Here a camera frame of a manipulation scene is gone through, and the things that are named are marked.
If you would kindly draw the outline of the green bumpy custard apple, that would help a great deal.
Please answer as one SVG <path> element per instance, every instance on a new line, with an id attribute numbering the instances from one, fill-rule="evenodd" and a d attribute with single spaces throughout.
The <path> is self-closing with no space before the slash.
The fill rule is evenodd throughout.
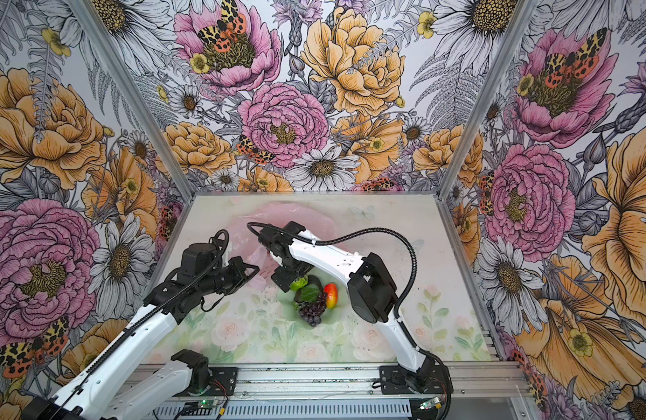
<path id="1" fill-rule="evenodd" d="M 308 276 L 302 276 L 301 278 L 296 279 L 290 285 L 290 289 L 293 292 L 298 292 L 299 290 L 305 288 L 309 283 Z"/>

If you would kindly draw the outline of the pink plastic bag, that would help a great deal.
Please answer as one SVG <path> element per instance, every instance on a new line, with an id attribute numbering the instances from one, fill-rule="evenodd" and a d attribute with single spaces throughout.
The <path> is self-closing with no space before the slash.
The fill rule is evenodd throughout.
<path id="1" fill-rule="evenodd" d="M 337 223 L 328 215 L 303 203 L 274 201 L 259 206 L 252 213 L 242 213 L 233 218 L 227 227 L 230 234 L 230 255 L 241 257 L 244 262 L 256 265 L 261 270 L 248 282 L 249 289 L 264 292 L 281 289 L 272 281 L 278 264 L 268 249 L 258 239 L 260 227 L 248 227 L 251 222 L 269 224 L 284 229 L 289 222 L 296 222 L 320 239 L 333 239 L 339 236 Z"/>

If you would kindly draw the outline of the small red tomato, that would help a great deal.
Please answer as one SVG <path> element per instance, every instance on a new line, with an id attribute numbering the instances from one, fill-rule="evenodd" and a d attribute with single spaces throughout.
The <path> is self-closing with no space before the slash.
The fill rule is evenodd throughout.
<path id="1" fill-rule="evenodd" d="M 335 308 L 339 302 L 339 290 L 337 285 L 335 285 L 335 283 L 329 283 L 324 287 L 324 293 L 326 294 L 326 308 Z"/>

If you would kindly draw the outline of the dark purple grape bunch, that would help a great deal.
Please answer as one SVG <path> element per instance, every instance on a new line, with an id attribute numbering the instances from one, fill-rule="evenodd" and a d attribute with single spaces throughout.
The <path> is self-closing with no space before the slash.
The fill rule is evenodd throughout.
<path id="1" fill-rule="evenodd" d="M 298 314 L 310 327 L 317 327 L 322 323 L 322 315 L 326 309 L 326 298 L 319 296 L 318 301 L 313 304 L 302 304 L 298 309 Z"/>

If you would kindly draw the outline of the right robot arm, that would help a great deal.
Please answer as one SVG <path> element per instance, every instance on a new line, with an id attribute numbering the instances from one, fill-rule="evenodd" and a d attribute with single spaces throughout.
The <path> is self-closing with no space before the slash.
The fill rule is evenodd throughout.
<path id="1" fill-rule="evenodd" d="M 385 227 L 361 229 L 340 238 L 322 240 L 304 226 L 289 222 L 276 227 L 262 222 L 249 222 L 254 234 L 270 256 L 278 263 L 272 280 L 283 291 L 313 269 L 339 280 L 345 285 L 355 314 L 373 324 L 393 350 L 397 364 L 405 371 L 405 386 L 419 394 L 453 392 L 450 371 L 438 355 L 421 348 L 400 314 L 402 304 L 417 280 L 417 254 L 402 234 Z M 338 247 L 360 236 L 381 234 L 400 241 L 410 259 L 410 276 L 402 292 L 382 258 L 375 254 L 361 255 Z"/>

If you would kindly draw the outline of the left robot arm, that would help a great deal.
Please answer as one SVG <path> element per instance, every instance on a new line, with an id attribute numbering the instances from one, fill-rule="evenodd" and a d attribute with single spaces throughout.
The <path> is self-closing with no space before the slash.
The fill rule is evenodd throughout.
<path id="1" fill-rule="evenodd" d="M 148 380 L 127 394 L 119 392 L 160 341 L 188 314 L 203 305 L 205 296 L 237 292 L 260 271 L 241 257 L 224 258 L 227 241 L 193 243 L 179 267 L 144 299 L 143 306 L 118 336 L 54 397 L 36 397 L 23 409 L 24 419 L 118 419 L 131 411 L 141 418 L 165 399 L 181 393 L 203 395 L 217 386 L 208 359 L 181 350 Z"/>

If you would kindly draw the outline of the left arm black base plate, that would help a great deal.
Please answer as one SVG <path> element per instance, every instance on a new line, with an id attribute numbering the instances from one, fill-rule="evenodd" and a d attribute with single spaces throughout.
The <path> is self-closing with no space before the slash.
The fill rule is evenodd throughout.
<path id="1" fill-rule="evenodd" d="M 210 367 L 202 397 L 232 397 L 238 383 L 238 367 Z"/>

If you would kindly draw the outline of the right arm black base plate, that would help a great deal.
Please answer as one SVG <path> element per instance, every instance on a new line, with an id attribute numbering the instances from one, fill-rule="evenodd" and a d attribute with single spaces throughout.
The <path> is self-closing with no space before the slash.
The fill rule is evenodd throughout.
<path id="1" fill-rule="evenodd" d="M 399 365 L 379 367 L 380 390 L 384 395 L 445 395 L 452 391 L 449 379 L 449 372 L 443 366 L 429 361 L 417 372 Z"/>

